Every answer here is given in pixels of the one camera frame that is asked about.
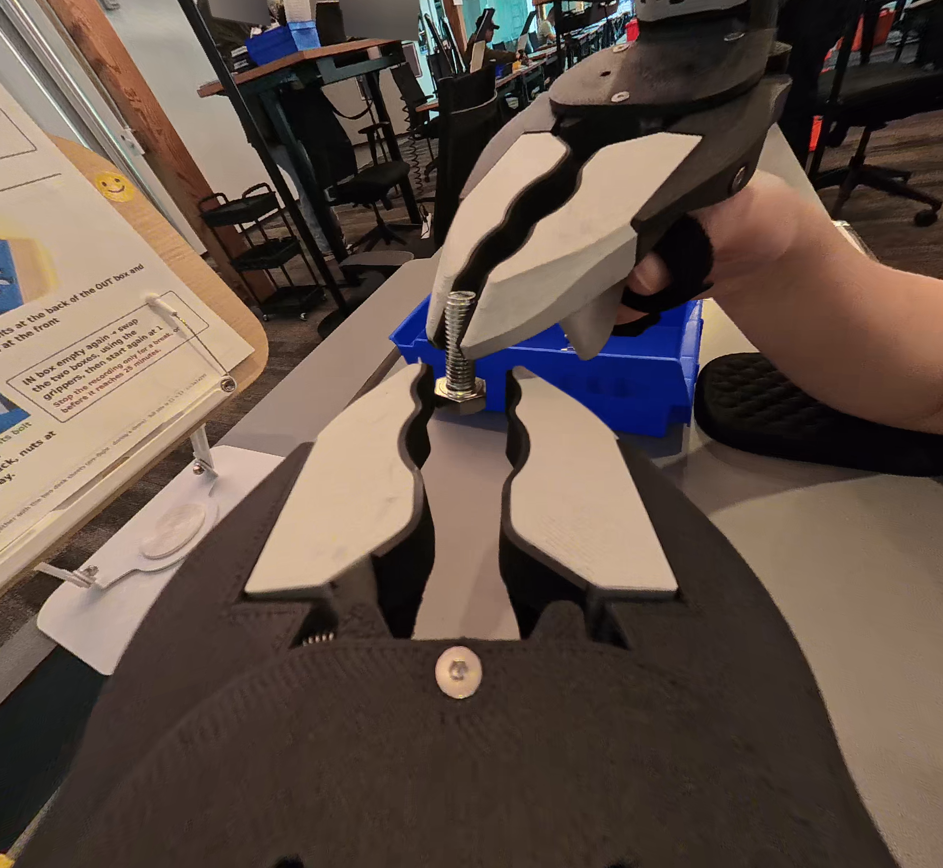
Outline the black office chair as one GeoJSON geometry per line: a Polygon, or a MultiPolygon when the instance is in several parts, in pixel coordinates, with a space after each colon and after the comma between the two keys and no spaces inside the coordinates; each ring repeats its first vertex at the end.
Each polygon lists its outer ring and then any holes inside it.
{"type": "Polygon", "coordinates": [[[835,101],[832,74],[819,82],[816,114],[821,123],[816,148],[836,147],[843,143],[850,129],[860,128],[861,137],[855,153],[845,167],[820,171],[821,160],[812,153],[809,179],[819,191],[837,187],[832,219],[838,220],[855,188],[865,186],[884,194],[921,204],[914,224],[926,227],[937,222],[941,200],[917,190],[909,183],[911,172],[872,165],[866,160],[871,135],[889,123],[941,108],[942,73],[913,62],[870,61],[845,70],[835,101]]]}
{"type": "Polygon", "coordinates": [[[329,185],[325,189],[331,207],[350,205],[370,209],[375,226],[360,240],[353,243],[353,251],[371,251],[380,243],[387,246],[406,246],[404,230],[421,230],[421,224],[411,221],[389,225],[380,212],[380,206],[388,207],[391,191],[409,185],[409,166],[402,160],[389,158],[378,161],[376,148],[379,141],[392,132],[390,123],[374,123],[360,131],[366,134],[371,148],[372,163],[360,168],[355,147],[343,127],[338,127],[335,143],[326,155],[326,170],[329,185]]]}

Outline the silver hex bolt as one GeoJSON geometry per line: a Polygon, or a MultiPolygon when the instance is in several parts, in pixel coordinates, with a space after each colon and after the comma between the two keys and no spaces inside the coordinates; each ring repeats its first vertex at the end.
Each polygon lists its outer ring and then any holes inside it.
{"type": "MultiPolygon", "coordinates": [[[[448,379],[454,386],[469,386],[478,378],[474,360],[465,356],[462,350],[463,335],[472,318],[476,294],[469,291],[452,291],[449,293],[443,312],[445,332],[445,367],[441,377],[448,379]]],[[[483,411],[487,398],[478,398],[468,402],[453,402],[437,397],[439,408],[453,414],[470,415],[483,411]]]]}

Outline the blue plastic bin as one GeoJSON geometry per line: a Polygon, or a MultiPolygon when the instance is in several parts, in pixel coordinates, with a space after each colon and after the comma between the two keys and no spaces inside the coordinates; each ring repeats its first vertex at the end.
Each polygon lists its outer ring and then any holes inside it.
{"type": "Polygon", "coordinates": [[[486,383],[486,410],[505,409],[505,379],[516,366],[547,380],[618,432],[663,437],[687,426],[700,368],[702,302],[662,314],[638,336],[609,338],[582,361],[559,325],[476,362],[486,383]]]}

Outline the blue plastic crate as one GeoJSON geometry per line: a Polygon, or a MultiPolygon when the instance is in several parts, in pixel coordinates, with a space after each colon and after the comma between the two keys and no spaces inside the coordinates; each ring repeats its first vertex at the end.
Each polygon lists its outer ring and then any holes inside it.
{"type": "Polygon", "coordinates": [[[314,21],[277,25],[252,35],[245,41],[247,53],[257,67],[298,52],[318,49],[320,46],[321,41],[314,21]]]}

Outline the wooden top desk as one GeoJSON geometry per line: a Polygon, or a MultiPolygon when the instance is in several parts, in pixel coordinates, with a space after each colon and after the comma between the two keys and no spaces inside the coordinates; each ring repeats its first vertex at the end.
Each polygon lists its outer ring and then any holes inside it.
{"type": "MultiPolygon", "coordinates": [[[[388,122],[392,132],[377,145],[378,161],[393,158],[407,163],[381,86],[384,72],[405,68],[400,41],[368,39],[298,52],[232,75],[271,155],[288,172],[304,212],[337,264],[354,251],[336,218],[336,208],[355,206],[329,205],[326,155],[338,127],[343,127],[355,147],[359,167],[371,165],[368,138],[360,131],[388,122]]],[[[197,94],[227,97],[217,79],[199,87],[197,94]]],[[[421,223],[410,174],[409,185],[391,191],[388,207],[380,206],[380,212],[389,225],[421,223]]]]}

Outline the white stand base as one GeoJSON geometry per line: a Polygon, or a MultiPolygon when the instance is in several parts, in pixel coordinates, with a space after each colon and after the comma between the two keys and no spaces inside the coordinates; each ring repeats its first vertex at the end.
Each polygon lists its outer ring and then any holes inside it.
{"type": "Polygon", "coordinates": [[[178,474],[39,611],[40,632],[98,673],[112,674],[144,616],[185,558],[282,461],[242,448],[211,452],[212,473],[178,474]]]}

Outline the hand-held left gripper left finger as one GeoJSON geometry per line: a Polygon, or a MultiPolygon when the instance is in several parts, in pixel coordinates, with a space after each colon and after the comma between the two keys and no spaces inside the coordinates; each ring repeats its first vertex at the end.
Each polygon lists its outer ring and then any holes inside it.
{"type": "Polygon", "coordinates": [[[435,373],[409,364],[318,435],[250,573],[249,597],[322,593],[418,527],[435,373]]]}

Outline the black utility cart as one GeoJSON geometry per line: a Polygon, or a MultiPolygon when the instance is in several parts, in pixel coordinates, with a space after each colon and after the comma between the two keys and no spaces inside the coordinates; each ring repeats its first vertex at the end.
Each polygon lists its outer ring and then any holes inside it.
{"type": "Polygon", "coordinates": [[[265,277],[274,286],[264,297],[253,293],[261,319],[307,321],[324,301],[324,286],[271,185],[260,182],[235,199],[215,193],[199,200],[197,209],[218,240],[227,227],[242,239],[244,249],[228,254],[240,277],[265,277]]]}

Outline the black metal pole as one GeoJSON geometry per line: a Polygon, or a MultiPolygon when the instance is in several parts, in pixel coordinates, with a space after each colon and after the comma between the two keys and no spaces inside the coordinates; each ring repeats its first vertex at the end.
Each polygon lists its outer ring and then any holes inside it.
{"type": "Polygon", "coordinates": [[[350,315],[351,308],[349,302],[344,298],[333,272],[328,263],[324,260],[321,249],[317,245],[314,234],[307,224],[298,201],[289,190],[280,168],[271,155],[261,130],[240,93],[238,84],[234,82],[228,71],[215,45],[212,34],[198,10],[195,0],[177,0],[177,3],[190,24],[201,48],[204,50],[207,59],[210,61],[212,68],[216,72],[217,81],[222,84],[222,88],[240,120],[247,141],[253,146],[253,149],[266,168],[267,173],[270,175],[273,187],[277,191],[278,196],[284,201],[292,222],[298,229],[300,238],[317,266],[329,296],[336,305],[336,308],[327,314],[318,325],[318,333],[324,341],[332,332],[335,332],[337,327],[350,315]]]}

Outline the person's right hand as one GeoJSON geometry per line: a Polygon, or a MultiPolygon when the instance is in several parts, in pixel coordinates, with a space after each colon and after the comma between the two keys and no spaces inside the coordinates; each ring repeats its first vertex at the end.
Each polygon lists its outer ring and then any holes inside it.
{"type": "Polygon", "coordinates": [[[760,172],[738,194],[690,214],[711,247],[708,289],[749,343],[825,402],[830,359],[814,308],[836,299],[834,268],[873,265],[860,245],[782,178],[760,172]]]}

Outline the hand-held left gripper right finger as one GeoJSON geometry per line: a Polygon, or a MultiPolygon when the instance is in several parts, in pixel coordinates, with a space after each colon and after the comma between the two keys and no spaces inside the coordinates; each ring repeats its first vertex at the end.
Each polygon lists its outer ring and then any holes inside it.
{"type": "Polygon", "coordinates": [[[508,435],[523,451],[506,485],[508,540],[579,591],[674,597],[677,579],[615,432],[524,367],[506,383],[508,435]]]}

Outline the black tall container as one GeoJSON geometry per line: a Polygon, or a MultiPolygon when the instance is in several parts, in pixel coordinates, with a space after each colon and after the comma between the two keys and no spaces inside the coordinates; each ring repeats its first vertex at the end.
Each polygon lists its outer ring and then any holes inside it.
{"type": "Polygon", "coordinates": [[[472,169],[503,124],[492,63],[446,78],[439,90],[439,154],[432,240],[444,244],[472,169]]]}

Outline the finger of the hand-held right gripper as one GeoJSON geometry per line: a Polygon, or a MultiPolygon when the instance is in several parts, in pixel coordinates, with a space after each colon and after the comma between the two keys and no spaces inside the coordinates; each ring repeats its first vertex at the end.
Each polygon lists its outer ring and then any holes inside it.
{"type": "Polygon", "coordinates": [[[467,326],[466,356],[482,359],[555,324],[579,359],[598,355],[636,264],[632,220],[700,142],[657,132],[593,154],[566,203],[489,274],[467,326]]]}
{"type": "Polygon", "coordinates": [[[497,351],[519,343],[581,308],[573,279],[551,291],[550,253],[534,245],[536,264],[502,265],[525,251],[536,226],[573,196],[583,160],[577,150],[550,132],[525,133],[459,203],[441,250],[433,281],[426,335],[446,345],[445,308],[453,292],[474,293],[479,325],[470,351],[497,351]]]}

